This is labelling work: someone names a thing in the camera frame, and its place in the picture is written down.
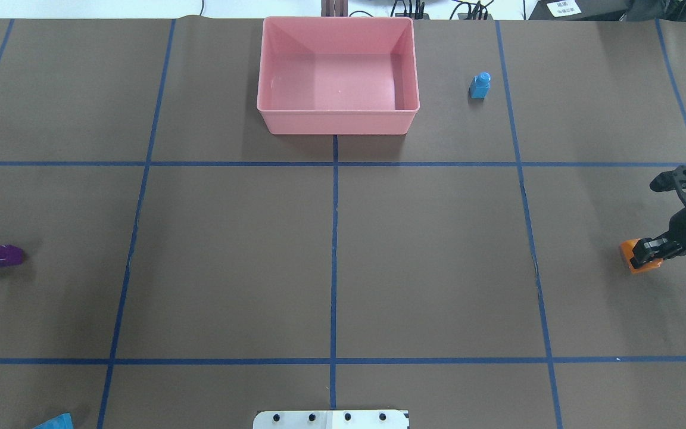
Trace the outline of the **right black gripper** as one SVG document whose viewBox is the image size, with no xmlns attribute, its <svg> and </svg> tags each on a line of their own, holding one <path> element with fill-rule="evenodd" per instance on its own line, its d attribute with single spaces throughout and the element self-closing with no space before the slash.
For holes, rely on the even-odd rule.
<svg viewBox="0 0 686 429">
<path fill-rule="evenodd" d="M 686 255 L 686 209 L 671 217 L 668 238 L 645 237 L 636 242 L 629 254 L 629 268 L 656 269 L 664 260 L 672 256 L 684 255 Z"/>
</svg>

